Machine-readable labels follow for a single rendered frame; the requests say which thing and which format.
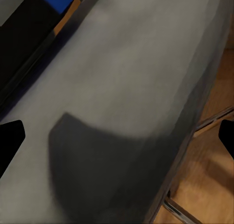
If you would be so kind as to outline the folder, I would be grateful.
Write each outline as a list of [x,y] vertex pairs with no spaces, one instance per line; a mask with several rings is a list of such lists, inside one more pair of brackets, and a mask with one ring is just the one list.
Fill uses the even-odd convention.
[[74,0],[24,0],[0,28],[0,92],[62,21]]

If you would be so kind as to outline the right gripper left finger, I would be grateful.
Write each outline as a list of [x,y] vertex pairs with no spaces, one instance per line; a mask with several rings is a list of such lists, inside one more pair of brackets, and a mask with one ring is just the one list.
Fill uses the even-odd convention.
[[0,178],[25,139],[21,120],[0,125]]

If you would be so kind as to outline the swivel chair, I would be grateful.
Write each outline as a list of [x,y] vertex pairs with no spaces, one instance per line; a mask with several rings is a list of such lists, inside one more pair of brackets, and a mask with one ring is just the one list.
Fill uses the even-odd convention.
[[[0,0],[0,28],[24,0]],[[0,224],[152,224],[199,123],[234,0],[80,0],[0,92],[25,139],[0,178]]]

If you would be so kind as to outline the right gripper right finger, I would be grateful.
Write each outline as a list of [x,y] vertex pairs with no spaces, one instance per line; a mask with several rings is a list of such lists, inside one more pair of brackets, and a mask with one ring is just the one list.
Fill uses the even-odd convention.
[[234,122],[223,120],[219,129],[218,137],[234,159]]

